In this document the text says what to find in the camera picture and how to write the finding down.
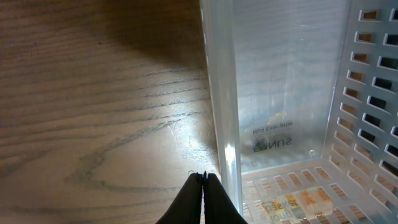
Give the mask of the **clear perforated plastic basket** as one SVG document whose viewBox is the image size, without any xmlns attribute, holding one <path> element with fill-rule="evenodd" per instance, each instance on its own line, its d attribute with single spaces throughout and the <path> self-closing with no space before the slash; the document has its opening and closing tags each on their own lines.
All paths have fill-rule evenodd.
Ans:
<svg viewBox="0 0 398 224">
<path fill-rule="evenodd" d="M 397 222 L 397 0 L 202 1 L 221 181 L 248 223 Z"/>
</svg>

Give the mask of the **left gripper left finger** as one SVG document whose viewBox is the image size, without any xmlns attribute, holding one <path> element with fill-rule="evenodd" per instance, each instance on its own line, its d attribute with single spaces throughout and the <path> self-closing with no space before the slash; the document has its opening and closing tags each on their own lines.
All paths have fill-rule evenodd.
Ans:
<svg viewBox="0 0 398 224">
<path fill-rule="evenodd" d="M 156 224 L 199 224 L 202 196 L 203 175 L 192 173 Z"/>
</svg>

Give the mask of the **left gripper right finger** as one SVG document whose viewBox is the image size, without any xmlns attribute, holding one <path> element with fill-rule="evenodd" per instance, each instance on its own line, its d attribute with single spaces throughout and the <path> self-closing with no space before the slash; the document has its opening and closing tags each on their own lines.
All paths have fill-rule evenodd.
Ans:
<svg viewBox="0 0 398 224">
<path fill-rule="evenodd" d="M 203 198 L 206 224 L 247 224 L 234 207 L 221 182 L 213 173 L 203 174 Z"/>
</svg>

